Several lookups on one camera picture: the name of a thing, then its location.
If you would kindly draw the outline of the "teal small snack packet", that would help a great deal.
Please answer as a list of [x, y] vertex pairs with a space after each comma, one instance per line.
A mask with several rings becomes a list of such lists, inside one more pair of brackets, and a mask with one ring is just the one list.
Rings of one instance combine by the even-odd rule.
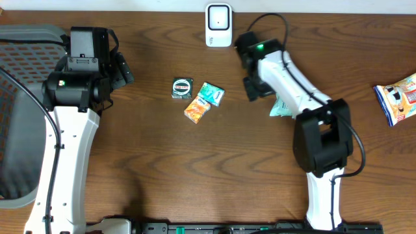
[[276, 94], [276, 101], [270, 111], [269, 116], [290, 116], [292, 119], [294, 119], [294, 115], [278, 94]]

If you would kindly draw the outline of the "teal gum box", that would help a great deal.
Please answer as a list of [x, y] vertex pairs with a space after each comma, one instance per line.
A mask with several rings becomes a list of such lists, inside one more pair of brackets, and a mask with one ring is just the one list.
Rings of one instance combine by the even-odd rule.
[[219, 107], [224, 97], [225, 90], [210, 83], [203, 83], [198, 96], [206, 100], [210, 104]]

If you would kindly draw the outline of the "round black white container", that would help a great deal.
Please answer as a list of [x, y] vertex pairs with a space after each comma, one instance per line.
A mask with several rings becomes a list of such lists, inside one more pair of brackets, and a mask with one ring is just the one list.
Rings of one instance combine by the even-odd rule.
[[193, 79], [192, 78], [174, 78], [172, 83], [173, 99], [191, 99], [192, 98]]

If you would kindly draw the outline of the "orange snack packet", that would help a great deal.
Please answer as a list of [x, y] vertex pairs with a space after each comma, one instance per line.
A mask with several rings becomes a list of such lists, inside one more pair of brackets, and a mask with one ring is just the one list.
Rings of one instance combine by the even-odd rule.
[[197, 124], [202, 116], [211, 109], [211, 104], [197, 96], [184, 110], [184, 115]]

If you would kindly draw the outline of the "cream snack bag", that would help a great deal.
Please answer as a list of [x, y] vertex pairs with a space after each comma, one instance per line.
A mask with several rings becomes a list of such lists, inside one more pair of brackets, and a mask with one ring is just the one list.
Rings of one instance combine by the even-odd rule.
[[415, 74], [389, 85], [373, 87], [389, 127], [415, 116]]

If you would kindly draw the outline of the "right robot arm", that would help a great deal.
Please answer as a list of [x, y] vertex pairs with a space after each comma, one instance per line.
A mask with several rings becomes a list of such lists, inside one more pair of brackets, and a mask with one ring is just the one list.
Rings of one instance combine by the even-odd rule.
[[248, 31], [234, 46], [247, 71], [243, 83], [248, 99], [277, 94], [295, 119], [292, 150], [307, 176], [307, 223], [313, 229], [336, 230], [342, 223], [341, 175], [353, 152], [348, 104], [314, 87], [277, 39], [261, 42]]

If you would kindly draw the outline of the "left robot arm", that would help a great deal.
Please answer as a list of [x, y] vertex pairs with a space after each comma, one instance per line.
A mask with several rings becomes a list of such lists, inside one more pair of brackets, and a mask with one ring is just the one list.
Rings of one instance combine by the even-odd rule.
[[72, 27], [66, 57], [42, 84], [46, 138], [40, 180], [25, 233], [134, 233], [122, 216], [88, 224], [85, 183], [94, 136], [111, 93], [134, 82], [113, 30]]

